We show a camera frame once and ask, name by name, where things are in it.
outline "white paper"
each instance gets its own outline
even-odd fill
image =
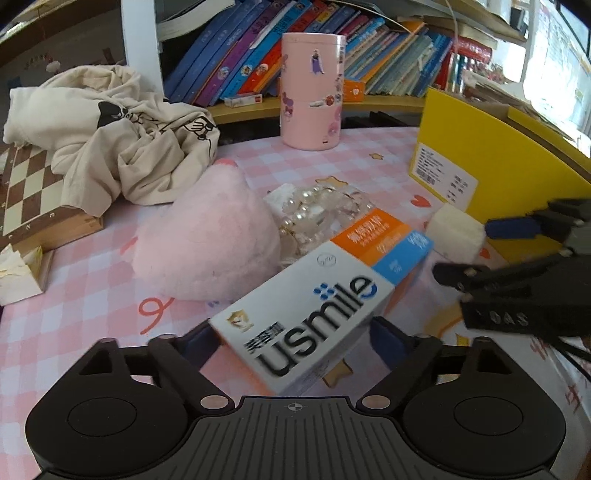
[[[478,180],[432,148],[419,143],[413,173],[454,207],[466,211]]]

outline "circular pad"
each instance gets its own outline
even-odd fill
[[[550,463],[564,439],[564,417],[537,385],[482,374],[423,390],[407,404],[404,430],[414,446],[453,472],[517,476]]]
[[[170,453],[187,429],[182,401],[131,377],[62,378],[27,418],[41,468],[71,477],[141,472]]]

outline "small box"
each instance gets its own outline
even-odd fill
[[[396,304],[431,246],[374,209],[209,322],[274,394],[301,395]]]
[[[345,79],[343,100],[345,102],[363,102],[365,100],[365,82]]]
[[[240,93],[233,97],[225,97],[223,102],[230,108],[254,105],[262,102],[262,95],[260,93]]]

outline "pink cylindrical container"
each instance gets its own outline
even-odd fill
[[[281,138],[300,150],[338,145],[345,74],[344,35],[284,33]]]

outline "white cube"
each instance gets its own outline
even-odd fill
[[[425,235],[437,253],[454,263],[473,263],[486,239],[484,225],[449,203],[433,215]]]

